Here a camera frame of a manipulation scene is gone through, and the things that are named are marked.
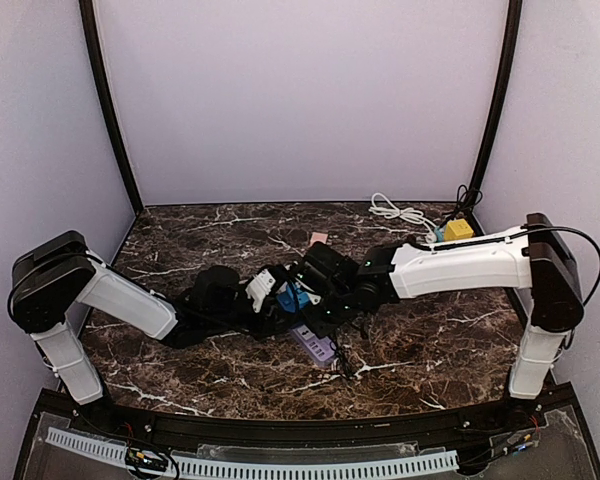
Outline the blue adapter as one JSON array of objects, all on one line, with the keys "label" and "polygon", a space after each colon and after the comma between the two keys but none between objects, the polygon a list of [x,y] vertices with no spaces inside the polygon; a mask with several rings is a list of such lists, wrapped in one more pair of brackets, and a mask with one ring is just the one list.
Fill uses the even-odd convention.
[{"label": "blue adapter", "polygon": [[318,305],[321,301],[319,295],[306,289],[300,284],[294,284],[293,286],[287,284],[285,288],[277,294],[276,299],[282,310],[287,313],[296,313],[309,304]]}]

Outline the purple power strip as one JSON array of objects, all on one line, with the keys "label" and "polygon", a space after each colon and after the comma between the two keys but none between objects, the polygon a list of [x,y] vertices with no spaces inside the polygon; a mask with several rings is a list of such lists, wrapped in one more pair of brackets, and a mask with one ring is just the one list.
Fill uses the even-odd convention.
[{"label": "purple power strip", "polygon": [[329,338],[318,338],[304,324],[294,326],[289,333],[317,366],[326,368],[333,364],[336,353]]}]

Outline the black plug adapter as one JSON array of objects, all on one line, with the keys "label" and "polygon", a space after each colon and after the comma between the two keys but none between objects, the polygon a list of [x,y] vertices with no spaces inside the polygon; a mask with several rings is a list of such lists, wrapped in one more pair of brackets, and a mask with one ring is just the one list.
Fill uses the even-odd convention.
[{"label": "black plug adapter", "polygon": [[336,370],[346,379],[352,379],[354,377],[354,371],[352,369],[351,363],[344,352],[344,350],[340,347],[338,341],[335,338],[330,339],[330,346],[334,352],[335,360],[334,363],[336,365]]}]

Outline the pink charger cube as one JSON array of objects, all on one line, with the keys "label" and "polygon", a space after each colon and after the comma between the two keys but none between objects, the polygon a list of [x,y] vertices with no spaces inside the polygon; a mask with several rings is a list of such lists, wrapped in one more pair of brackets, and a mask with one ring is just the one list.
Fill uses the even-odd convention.
[{"label": "pink charger cube", "polygon": [[313,245],[316,242],[326,243],[328,235],[326,233],[313,232],[310,237],[309,244]]}]

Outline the teal power strip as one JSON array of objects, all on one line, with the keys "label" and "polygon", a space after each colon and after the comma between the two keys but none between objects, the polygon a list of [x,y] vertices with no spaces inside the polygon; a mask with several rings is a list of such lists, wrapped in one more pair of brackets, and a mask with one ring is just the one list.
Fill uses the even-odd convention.
[{"label": "teal power strip", "polygon": [[445,242],[445,228],[436,228],[428,235],[429,243]]}]

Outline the yellow cube socket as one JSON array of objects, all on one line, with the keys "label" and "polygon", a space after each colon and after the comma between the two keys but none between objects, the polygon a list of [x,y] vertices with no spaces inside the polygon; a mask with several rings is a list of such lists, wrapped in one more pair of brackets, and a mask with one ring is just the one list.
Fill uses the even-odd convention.
[{"label": "yellow cube socket", "polygon": [[449,221],[444,227],[443,239],[445,242],[471,239],[474,230],[464,218]]}]

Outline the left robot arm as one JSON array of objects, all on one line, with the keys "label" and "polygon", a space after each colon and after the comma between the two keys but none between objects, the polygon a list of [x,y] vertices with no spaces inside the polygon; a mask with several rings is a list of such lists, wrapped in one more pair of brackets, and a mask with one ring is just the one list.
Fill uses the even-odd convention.
[{"label": "left robot arm", "polygon": [[288,330],[299,316],[277,299],[291,285],[282,265],[266,267],[248,281],[232,268],[214,265],[170,299],[116,271],[75,230],[17,258],[11,278],[9,317],[36,343],[79,405],[100,401],[106,388],[68,324],[74,304],[104,312],[174,349],[226,331],[265,339]]}]

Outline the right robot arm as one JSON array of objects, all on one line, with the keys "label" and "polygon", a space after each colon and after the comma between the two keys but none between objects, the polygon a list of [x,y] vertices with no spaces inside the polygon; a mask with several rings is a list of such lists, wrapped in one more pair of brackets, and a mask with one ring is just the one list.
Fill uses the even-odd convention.
[{"label": "right robot arm", "polygon": [[332,332],[356,313],[422,295],[482,288],[527,289],[531,313],[509,375],[511,397],[541,392],[561,344],[584,318],[588,302],[577,261],[563,240],[564,226],[542,213],[523,225],[472,239],[371,248],[361,262],[322,242],[309,248],[296,279],[319,296],[318,319]]}]

